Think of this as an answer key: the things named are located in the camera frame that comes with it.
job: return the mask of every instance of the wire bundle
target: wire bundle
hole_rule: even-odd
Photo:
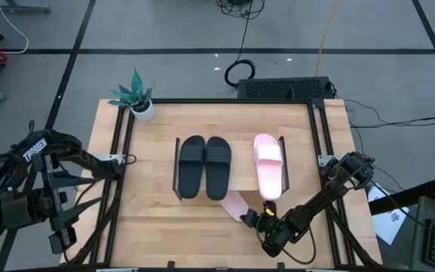
[[[378,111],[374,107],[366,106],[358,101],[351,100],[351,99],[346,99],[344,101],[354,102],[356,104],[359,104],[362,107],[373,110],[375,112],[375,115],[377,115],[378,120],[382,122],[381,124],[375,124],[375,125],[354,125],[354,124],[350,123],[351,128],[381,128],[381,127],[388,126],[388,125],[394,125],[394,126],[429,126],[429,125],[435,125],[435,122],[428,123],[428,124],[411,124],[413,122],[435,120],[435,117],[417,118],[417,119],[398,121],[398,122],[387,122],[381,118],[380,114],[378,113]]]
[[[221,8],[221,13],[246,20],[256,19],[264,9],[265,0],[259,0],[261,6],[253,11],[251,9],[252,0],[216,0],[216,4]]]
[[[251,10],[251,8],[253,6],[253,1],[254,0],[232,0],[232,2],[246,2],[245,5],[247,5],[247,3],[249,2],[249,10]],[[237,66],[239,64],[246,64],[246,65],[248,65],[251,68],[251,74],[249,75],[248,79],[253,79],[255,77],[255,75],[256,75],[256,66],[255,66],[255,63],[252,60],[239,60],[239,59],[241,57],[242,48],[243,48],[243,46],[245,44],[246,32],[248,31],[249,21],[252,20],[252,19],[255,19],[259,15],[259,13],[261,13],[261,11],[264,8],[264,0],[259,0],[259,1],[263,2],[263,6],[259,10],[259,12],[256,14],[256,16],[254,16],[253,18],[250,18],[249,15],[251,14],[251,12],[248,12],[247,13],[248,16],[244,17],[244,18],[246,18],[245,32],[242,35],[241,47],[239,48],[238,57],[236,58],[236,60],[234,61],[233,64],[231,64],[229,67],[227,67],[226,72],[224,73],[224,81],[226,82],[226,84],[228,84],[229,86],[232,86],[234,88],[238,88],[239,87],[239,83],[233,83],[233,82],[231,82],[230,79],[229,79],[229,76],[230,76],[231,70],[235,66]]]

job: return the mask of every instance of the metal bracket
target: metal bracket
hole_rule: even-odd
[[[94,157],[101,160],[102,162],[110,161],[112,159],[117,159],[119,164],[122,164],[122,162],[125,159],[125,155],[120,155],[120,154],[100,154],[100,155],[94,155]]]
[[[311,103],[315,105],[315,107],[325,110],[325,102],[323,101],[323,98],[312,98]]]
[[[320,155],[318,156],[318,163],[320,167],[325,167],[327,163],[329,163],[330,159],[336,158],[338,160],[341,160],[345,155]]]
[[[344,270],[329,270],[329,269],[305,269],[306,272],[346,272]]]
[[[286,271],[285,263],[279,262],[278,263],[278,272],[285,272],[285,271]]]
[[[175,261],[169,261],[167,263],[167,272],[174,272],[175,269]]]

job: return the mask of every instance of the slide sandal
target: slide sandal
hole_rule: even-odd
[[[202,136],[191,136],[182,144],[179,155],[177,191],[185,199],[192,199],[199,193],[204,168],[204,153],[205,141]]]
[[[255,162],[261,197],[265,200],[278,199],[282,191],[283,158],[275,138],[268,134],[256,136]]]
[[[205,148],[206,193],[211,200],[222,200],[230,181],[231,147],[219,137],[211,137]]]
[[[227,195],[219,203],[236,221],[241,221],[240,216],[248,213],[248,203],[246,203],[239,192],[227,192]]]

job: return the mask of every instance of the wooden table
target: wooden table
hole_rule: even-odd
[[[353,151],[344,102],[326,100],[325,105],[335,153]],[[109,152],[117,111],[107,100],[100,101],[88,152]],[[321,147],[325,150],[318,111],[315,114]],[[122,125],[119,153],[126,122],[125,119]],[[204,191],[195,199],[183,201],[172,191],[175,138],[183,141],[195,134],[205,139],[220,136],[233,150],[231,175],[242,179],[238,183],[230,180],[230,188],[240,190],[239,186],[246,186],[243,197],[253,209],[261,211],[262,200],[253,190],[257,182],[253,179],[256,174],[252,159],[252,141],[259,133],[285,138],[290,189],[276,201],[278,216],[281,216],[288,209],[304,204],[320,190],[306,105],[157,104],[156,116],[151,122],[136,120],[129,153],[137,157],[137,162],[127,166],[111,265],[166,267],[168,261],[175,261],[176,267],[269,268],[282,261],[289,268],[333,267],[325,212],[312,222],[316,260],[303,266],[284,254],[277,258],[267,256],[255,231],[234,221],[218,202],[207,199]],[[98,183],[85,194],[83,201],[101,196],[102,187],[103,182]],[[350,191],[344,203],[351,231],[363,248],[381,262],[365,191]],[[78,242],[68,251],[70,258],[94,230],[97,211],[98,205],[91,207],[74,225]],[[337,233],[341,260],[346,263],[343,238],[340,231]],[[100,244],[99,260],[103,260],[106,233]],[[286,248],[302,261],[309,260],[313,252],[309,234]]]

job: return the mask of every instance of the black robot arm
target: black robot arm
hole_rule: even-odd
[[[72,176],[66,170],[57,171],[60,162],[70,161],[91,171],[93,178]],[[43,188],[28,193],[18,192],[25,181],[28,168],[41,172]],[[7,229],[19,229],[49,219],[50,244],[57,254],[76,242],[72,224],[79,215],[100,201],[99,198],[63,210],[67,201],[62,187],[91,184],[101,179],[118,180],[122,167],[117,159],[100,160],[82,149],[81,142],[71,135],[54,130],[32,131],[6,154],[0,154],[0,236]]]
[[[276,204],[264,202],[264,211],[258,215],[249,209],[241,219],[249,227],[256,228],[265,233],[261,245],[263,250],[271,257],[276,257],[283,250],[287,242],[296,243],[309,230],[313,217],[325,209],[337,223],[344,234],[344,238],[359,256],[364,265],[378,265],[348,230],[346,224],[340,219],[332,203],[344,196],[349,190],[364,188],[372,179],[374,159],[360,153],[348,153],[340,161],[330,159],[322,168],[321,176],[326,181],[325,187],[304,205],[288,210],[281,218],[276,216]]]

